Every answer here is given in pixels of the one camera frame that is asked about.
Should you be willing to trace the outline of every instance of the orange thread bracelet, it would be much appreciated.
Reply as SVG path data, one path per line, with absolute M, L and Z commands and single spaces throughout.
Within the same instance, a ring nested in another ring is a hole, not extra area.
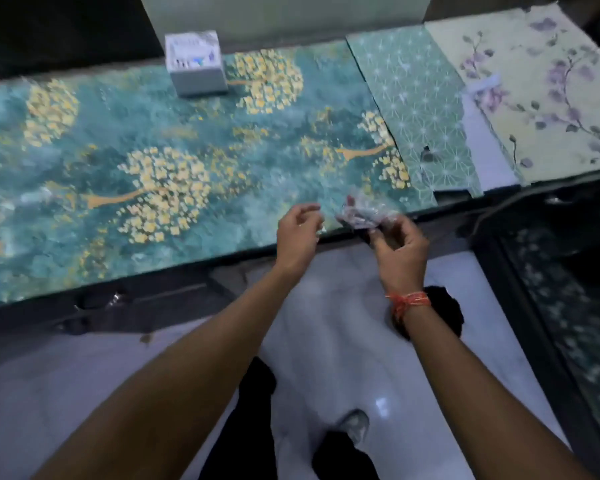
M 406 295 L 399 295 L 389 293 L 386 295 L 393 302 L 391 310 L 392 316 L 401 318 L 405 310 L 414 305 L 429 305 L 431 306 L 431 300 L 424 291 L 416 291 L 416 293 L 409 293 Z

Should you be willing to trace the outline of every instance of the plastic bag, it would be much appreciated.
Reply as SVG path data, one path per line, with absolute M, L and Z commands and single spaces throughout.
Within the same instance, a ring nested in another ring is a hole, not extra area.
M 387 198 L 370 197 L 352 187 L 342 206 L 338 220 L 353 229 L 373 229 L 381 223 L 392 223 L 400 215 L 398 206 Z

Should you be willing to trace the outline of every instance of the shoe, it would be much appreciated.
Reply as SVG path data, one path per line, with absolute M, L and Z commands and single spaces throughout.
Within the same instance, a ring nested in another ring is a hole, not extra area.
M 259 357 L 254 357 L 240 381 L 240 397 L 270 396 L 276 390 L 277 384 L 276 377 L 267 364 Z
M 358 446 L 365 440 L 369 430 L 369 416 L 360 409 L 354 409 L 344 416 L 335 430 L 346 433 L 353 442 L 353 446 Z

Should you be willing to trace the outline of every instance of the teal wallpaper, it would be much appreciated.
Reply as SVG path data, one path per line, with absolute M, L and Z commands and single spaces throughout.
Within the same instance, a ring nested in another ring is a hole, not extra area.
M 426 28 L 347 40 L 411 175 L 413 192 L 402 203 L 432 207 L 438 190 L 482 195 L 462 125 L 464 83 Z
M 225 62 L 198 100 L 163 66 L 0 84 L 0 303 L 272 244 L 300 201 L 334 228 L 351 185 L 413 193 L 346 42 Z

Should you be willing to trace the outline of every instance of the hand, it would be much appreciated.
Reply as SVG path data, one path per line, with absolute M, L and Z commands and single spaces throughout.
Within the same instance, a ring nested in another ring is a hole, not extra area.
M 278 255 L 275 268 L 300 281 L 309 267 L 318 243 L 316 233 L 324 217 L 319 203 L 293 206 L 278 222 Z
M 398 217 L 388 233 L 402 247 L 392 249 L 384 234 L 377 229 L 369 233 L 384 290 L 399 295 L 422 291 L 429 252 L 428 240 L 416 224 L 405 216 Z

